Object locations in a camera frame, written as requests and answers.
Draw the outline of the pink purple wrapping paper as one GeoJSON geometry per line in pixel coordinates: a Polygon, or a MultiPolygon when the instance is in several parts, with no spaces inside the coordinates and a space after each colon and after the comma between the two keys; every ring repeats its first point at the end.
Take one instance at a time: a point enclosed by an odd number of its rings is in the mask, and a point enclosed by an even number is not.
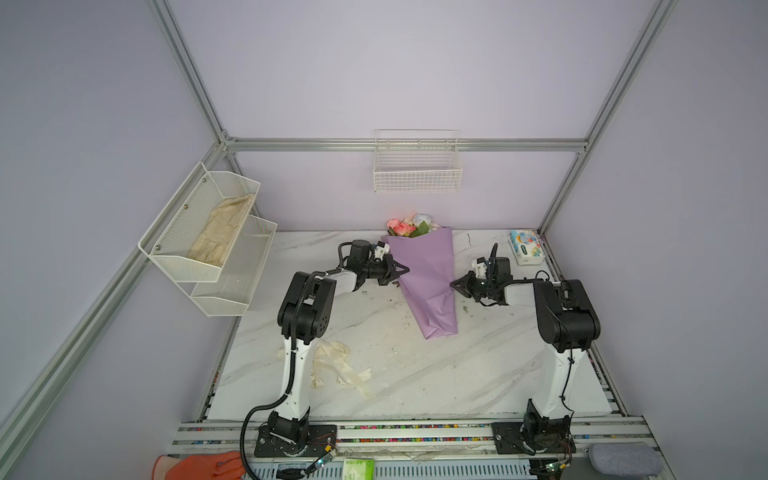
{"type": "Polygon", "coordinates": [[[398,283],[425,339],[456,335],[454,245],[451,228],[416,238],[383,236],[390,253],[409,269],[398,283]]]}

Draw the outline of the cream printed ribbon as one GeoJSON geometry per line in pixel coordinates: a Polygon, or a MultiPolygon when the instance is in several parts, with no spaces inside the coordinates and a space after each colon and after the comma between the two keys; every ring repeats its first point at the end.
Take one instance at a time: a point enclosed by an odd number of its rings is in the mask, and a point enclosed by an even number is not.
{"type": "Polygon", "coordinates": [[[284,340],[282,395],[298,394],[307,388],[322,389],[324,382],[317,370],[328,370],[339,384],[353,386],[364,399],[376,397],[368,383],[372,377],[371,369],[355,371],[347,362],[350,350],[346,344],[316,339],[310,344],[298,341],[294,349],[291,345],[290,339],[284,340]]]}

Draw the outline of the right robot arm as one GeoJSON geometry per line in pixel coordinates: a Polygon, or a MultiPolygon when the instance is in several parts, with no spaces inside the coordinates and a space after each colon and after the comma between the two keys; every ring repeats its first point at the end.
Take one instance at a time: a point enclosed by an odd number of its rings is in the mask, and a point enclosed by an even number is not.
{"type": "Polygon", "coordinates": [[[477,259],[471,270],[450,286],[488,308],[511,306],[523,286],[531,290],[537,329],[546,344],[539,385],[520,421],[492,424],[494,443],[499,454],[570,452],[575,415],[570,396],[576,371],[601,333],[581,281],[553,281],[548,274],[516,278],[510,260],[492,254],[477,259]]]}

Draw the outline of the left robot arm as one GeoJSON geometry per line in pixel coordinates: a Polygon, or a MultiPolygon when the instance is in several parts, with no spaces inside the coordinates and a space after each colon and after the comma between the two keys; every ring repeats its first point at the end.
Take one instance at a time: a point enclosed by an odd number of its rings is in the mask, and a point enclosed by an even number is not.
{"type": "Polygon", "coordinates": [[[329,327],[334,299],[368,280],[387,286],[409,272],[383,242],[343,242],[337,255],[335,268],[298,272],[291,280],[277,314],[285,354],[281,396],[247,413],[239,439],[242,456],[319,456],[336,444],[338,427],[313,423],[309,400],[311,364],[329,327]]]}

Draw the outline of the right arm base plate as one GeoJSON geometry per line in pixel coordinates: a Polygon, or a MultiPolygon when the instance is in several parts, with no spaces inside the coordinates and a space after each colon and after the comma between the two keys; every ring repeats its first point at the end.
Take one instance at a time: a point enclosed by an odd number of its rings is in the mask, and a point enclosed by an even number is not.
{"type": "Polygon", "coordinates": [[[539,455],[573,453],[570,418],[554,421],[494,422],[491,424],[496,452],[500,455],[539,455]]]}

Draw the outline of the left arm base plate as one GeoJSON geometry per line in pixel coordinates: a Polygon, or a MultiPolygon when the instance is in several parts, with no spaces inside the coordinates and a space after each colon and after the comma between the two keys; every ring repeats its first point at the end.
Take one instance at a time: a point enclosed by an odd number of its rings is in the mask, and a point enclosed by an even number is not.
{"type": "Polygon", "coordinates": [[[256,458],[315,458],[336,444],[338,427],[332,424],[310,423],[296,442],[277,435],[267,425],[259,428],[256,446],[251,453],[256,458]]]}

